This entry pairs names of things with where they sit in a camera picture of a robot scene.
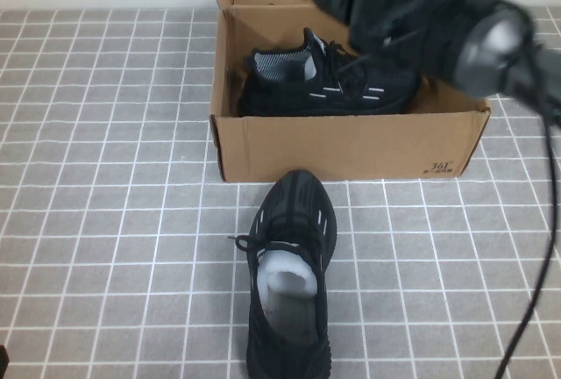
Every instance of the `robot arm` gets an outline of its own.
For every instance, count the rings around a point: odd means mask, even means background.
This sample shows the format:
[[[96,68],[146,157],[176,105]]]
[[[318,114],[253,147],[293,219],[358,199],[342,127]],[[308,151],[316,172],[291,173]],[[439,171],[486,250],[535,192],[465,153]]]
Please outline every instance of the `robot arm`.
[[[349,26],[362,55],[417,68],[472,98],[502,93],[540,112],[527,53],[561,125],[561,54],[542,49],[528,13],[503,0],[309,0]]]

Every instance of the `shoe tongue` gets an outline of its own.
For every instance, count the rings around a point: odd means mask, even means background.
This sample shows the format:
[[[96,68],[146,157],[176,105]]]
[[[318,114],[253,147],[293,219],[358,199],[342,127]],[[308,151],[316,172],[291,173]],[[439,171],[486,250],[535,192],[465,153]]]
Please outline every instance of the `shoe tongue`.
[[[326,51],[323,41],[309,28],[304,28],[304,42],[309,45],[311,51],[304,67],[304,79],[307,81],[323,70]]]

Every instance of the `shoe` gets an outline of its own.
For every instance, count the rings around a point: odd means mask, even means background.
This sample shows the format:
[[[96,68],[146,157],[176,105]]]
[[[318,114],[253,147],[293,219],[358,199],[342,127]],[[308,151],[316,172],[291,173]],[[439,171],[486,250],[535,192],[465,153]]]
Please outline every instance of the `shoe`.
[[[245,116],[345,116],[403,112],[421,76],[407,69],[376,68],[304,29],[293,50],[253,50],[238,102]]]
[[[308,171],[278,181],[247,236],[251,286],[247,370],[251,379],[327,379],[325,270],[337,241],[327,192]]]

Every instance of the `shoe insole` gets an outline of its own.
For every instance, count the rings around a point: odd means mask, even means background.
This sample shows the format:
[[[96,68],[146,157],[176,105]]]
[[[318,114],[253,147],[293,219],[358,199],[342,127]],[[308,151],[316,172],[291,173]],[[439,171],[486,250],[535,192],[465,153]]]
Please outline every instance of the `shoe insole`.
[[[283,281],[298,281],[301,278],[289,272],[281,272]],[[310,346],[317,340],[316,302],[314,297],[295,296],[292,293],[273,290],[269,287],[264,306],[265,316],[275,332],[286,340],[301,346]]]

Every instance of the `361 logo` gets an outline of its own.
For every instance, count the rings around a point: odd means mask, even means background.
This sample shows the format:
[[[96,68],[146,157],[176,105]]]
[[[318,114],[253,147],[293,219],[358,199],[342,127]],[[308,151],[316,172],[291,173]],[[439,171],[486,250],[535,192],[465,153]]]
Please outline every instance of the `361 logo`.
[[[437,175],[442,173],[451,173],[452,171],[454,171],[454,168],[452,167],[453,164],[454,161],[433,162],[432,167],[428,170],[424,170],[423,173],[425,175],[427,175],[428,173],[434,173]]]

